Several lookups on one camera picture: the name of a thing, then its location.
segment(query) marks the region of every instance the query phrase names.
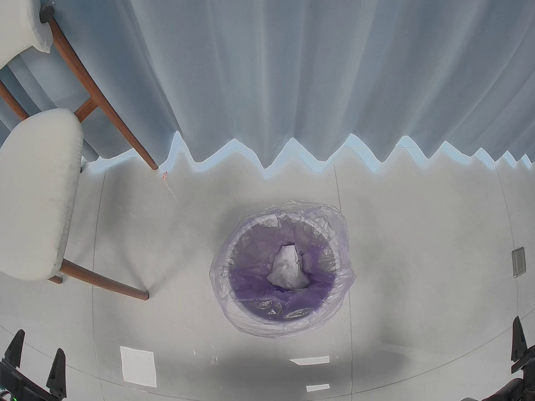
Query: chair backrest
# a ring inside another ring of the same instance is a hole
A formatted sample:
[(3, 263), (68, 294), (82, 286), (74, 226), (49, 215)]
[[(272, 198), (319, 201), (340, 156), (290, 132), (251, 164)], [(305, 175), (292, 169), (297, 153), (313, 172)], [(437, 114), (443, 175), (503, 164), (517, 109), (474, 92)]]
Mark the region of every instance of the chair backrest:
[(40, 10), (40, 0), (0, 0), (0, 69), (31, 46), (50, 53), (52, 31)]

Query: trash can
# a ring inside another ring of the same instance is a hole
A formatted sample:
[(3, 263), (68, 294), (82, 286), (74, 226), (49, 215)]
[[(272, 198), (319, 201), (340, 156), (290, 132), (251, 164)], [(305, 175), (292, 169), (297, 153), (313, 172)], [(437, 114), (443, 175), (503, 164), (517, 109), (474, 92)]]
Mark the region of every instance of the trash can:
[(282, 338), (319, 327), (355, 279), (345, 218), (333, 206), (307, 202), (251, 214), (219, 249), (210, 279), (240, 331)]

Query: white cushion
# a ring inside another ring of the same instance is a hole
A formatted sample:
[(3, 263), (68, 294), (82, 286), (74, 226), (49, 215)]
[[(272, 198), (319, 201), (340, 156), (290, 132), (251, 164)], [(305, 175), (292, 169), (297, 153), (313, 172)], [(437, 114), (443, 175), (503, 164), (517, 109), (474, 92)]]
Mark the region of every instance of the white cushion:
[(41, 0), (0, 0), (0, 69), (33, 46), (50, 53), (50, 25), (39, 21)]
[(0, 148), (0, 272), (48, 279), (61, 267), (84, 136), (66, 109), (20, 122)]

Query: curtain fold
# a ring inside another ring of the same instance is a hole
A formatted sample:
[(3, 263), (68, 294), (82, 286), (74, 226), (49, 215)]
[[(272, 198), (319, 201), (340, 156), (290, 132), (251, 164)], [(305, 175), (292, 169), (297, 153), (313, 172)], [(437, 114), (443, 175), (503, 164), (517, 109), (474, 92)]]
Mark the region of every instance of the curtain fold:
[[(49, 1), (157, 163), (177, 130), (198, 162), (236, 138), (267, 167), (292, 137), (326, 160), (351, 133), (380, 161), (405, 135), (535, 160), (535, 0)], [(0, 78), (30, 114), (88, 97), (55, 51)], [(88, 160), (130, 148), (100, 111), (82, 126)]]

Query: tiled floor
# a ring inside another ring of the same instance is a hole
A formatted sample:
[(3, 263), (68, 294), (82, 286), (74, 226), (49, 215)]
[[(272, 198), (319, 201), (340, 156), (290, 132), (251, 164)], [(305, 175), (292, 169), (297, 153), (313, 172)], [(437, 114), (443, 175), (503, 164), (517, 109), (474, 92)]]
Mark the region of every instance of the tiled floor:
[[(65, 277), (0, 274), (0, 348), (26, 331), (22, 371), (44, 384), (57, 347), (67, 399), (461, 400), (511, 379), (510, 326), (535, 343), (535, 168), (489, 167), (440, 149), (423, 165), (396, 147), (372, 172), (344, 147), (321, 173), (298, 157), (268, 178), (241, 152), (202, 171), (179, 154), (169, 176), (140, 158), (85, 164), (66, 257), (139, 288), (147, 302)], [(357, 275), (323, 327), (283, 339), (238, 332), (208, 269), (244, 214), (292, 199), (340, 207)], [(512, 277), (511, 250), (527, 272)], [(120, 347), (154, 352), (157, 386), (123, 380)], [(297, 358), (329, 357), (300, 366)], [(307, 391), (307, 386), (328, 389)]]

